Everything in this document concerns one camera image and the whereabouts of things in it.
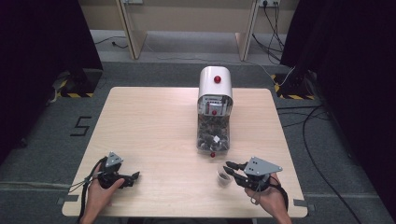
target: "red button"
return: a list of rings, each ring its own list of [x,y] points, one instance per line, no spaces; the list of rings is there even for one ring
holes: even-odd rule
[[[220,82],[221,82],[221,77],[215,76],[215,82],[216,82],[216,83],[220,83]]]

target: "human hand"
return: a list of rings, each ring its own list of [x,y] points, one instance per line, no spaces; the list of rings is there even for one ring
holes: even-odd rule
[[[100,169],[98,164],[95,168],[94,173],[98,173]],[[123,178],[118,179],[114,184],[108,188],[103,189],[97,178],[94,178],[88,187],[88,200],[85,207],[84,216],[81,218],[80,224],[93,223],[99,213],[110,204],[111,196],[114,194],[125,180]]]
[[[280,181],[275,173],[271,174],[271,177],[271,184],[280,184]],[[278,224],[291,223],[291,219],[289,217],[288,211],[286,210],[283,196],[278,189],[269,187],[262,192],[256,192],[252,189],[245,189],[245,193],[250,198],[256,200],[256,203],[259,203],[267,213],[273,216]]]

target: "white cylindrical machine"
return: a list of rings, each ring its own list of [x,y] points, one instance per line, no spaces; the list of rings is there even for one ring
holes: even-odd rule
[[[208,66],[200,76],[197,148],[211,157],[230,149],[230,115],[233,90],[230,71]]]

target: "wall outlet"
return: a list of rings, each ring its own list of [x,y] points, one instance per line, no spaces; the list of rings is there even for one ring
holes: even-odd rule
[[[267,1],[267,7],[279,7],[280,5],[280,0],[260,0],[260,7],[264,7],[264,1]]]

